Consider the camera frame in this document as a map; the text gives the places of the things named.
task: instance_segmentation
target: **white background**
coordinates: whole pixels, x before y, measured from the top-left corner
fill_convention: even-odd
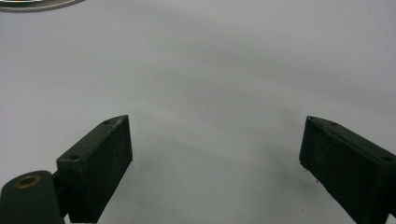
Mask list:
[[[305,172],[307,115],[396,153],[396,2],[87,0],[0,13],[0,185],[128,114],[100,223],[354,223]]]

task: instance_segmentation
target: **screw hole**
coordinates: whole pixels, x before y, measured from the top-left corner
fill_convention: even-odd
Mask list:
[[[29,175],[19,179],[15,184],[14,187],[17,189],[26,189],[29,187],[34,186],[35,184],[40,181],[41,177],[39,175]]]
[[[392,161],[392,159],[389,158],[389,157],[381,157],[381,159],[382,159],[383,161]]]
[[[78,159],[79,159],[79,155],[71,155],[70,156],[70,160],[72,160],[72,161],[76,161]]]

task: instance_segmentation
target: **white table surface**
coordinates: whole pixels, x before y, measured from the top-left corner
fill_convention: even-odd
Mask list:
[[[128,114],[100,223],[354,223],[300,165],[307,115],[396,153],[395,1],[87,0],[0,13],[0,185]]]

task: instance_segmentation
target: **metal object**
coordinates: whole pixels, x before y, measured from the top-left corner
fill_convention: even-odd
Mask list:
[[[396,214],[396,156],[345,127],[308,117],[300,162],[357,223]]]
[[[58,171],[36,171],[4,185],[0,223],[96,223],[132,161],[128,116],[108,119],[57,160]]]
[[[32,12],[67,7],[83,0],[0,0],[0,11]]]

